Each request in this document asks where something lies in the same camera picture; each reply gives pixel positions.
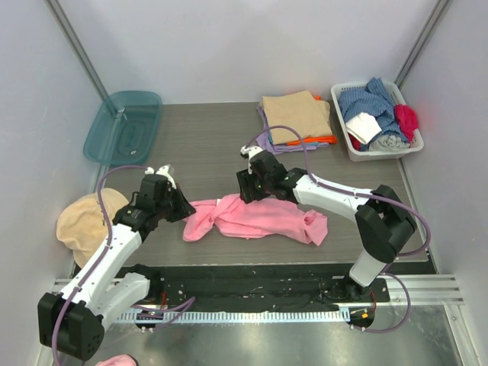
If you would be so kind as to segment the pink t shirt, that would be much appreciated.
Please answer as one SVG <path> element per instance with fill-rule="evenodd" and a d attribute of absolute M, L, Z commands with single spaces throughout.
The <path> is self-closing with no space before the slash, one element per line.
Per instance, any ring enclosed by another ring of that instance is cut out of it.
<path fill-rule="evenodd" d="M 245 203 L 238 194 L 193 201 L 195 213 L 185 219 L 183 240 L 196 242 L 213 228 L 227 237 L 260 239 L 281 235 L 304 244 L 320 246 L 328 235 L 328 219 L 315 211 L 301 210 L 296 204 L 265 198 Z"/>

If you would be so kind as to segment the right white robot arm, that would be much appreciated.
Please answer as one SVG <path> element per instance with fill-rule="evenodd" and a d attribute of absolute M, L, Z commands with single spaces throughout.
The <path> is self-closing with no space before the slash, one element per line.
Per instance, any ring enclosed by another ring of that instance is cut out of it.
<path fill-rule="evenodd" d="M 361 254 L 348 274 L 325 290 L 330 300 L 366 298 L 376 277 L 393 263 L 416 231 L 408 207 L 386 185 L 375 190 L 351 188 L 318 178 L 306 169 L 286 169 L 271 152 L 258 146 L 243 147 L 240 155 L 248 162 L 236 174 L 245 203 L 272 196 L 331 211 L 357 225 Z"/>

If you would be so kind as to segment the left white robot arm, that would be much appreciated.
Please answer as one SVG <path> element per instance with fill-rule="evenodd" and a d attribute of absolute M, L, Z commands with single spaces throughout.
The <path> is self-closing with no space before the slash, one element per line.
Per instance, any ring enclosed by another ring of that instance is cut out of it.
<path fill-rule="evenodd" d="M 39 300 L 40 342 L 51 348 L 55 364 L 60 353 L 89 360 L 122 313 L 140 300 L 153 304 L 161 298 L 154 274 L 132 272 L 118 284 L 112 281 L 160 221 L 174 223 L 194 214 L 170 170 L 168 165 L 147 169 L 135 198 L 107 222 L 108 234 L 88 263 L 58 294 Z"/>

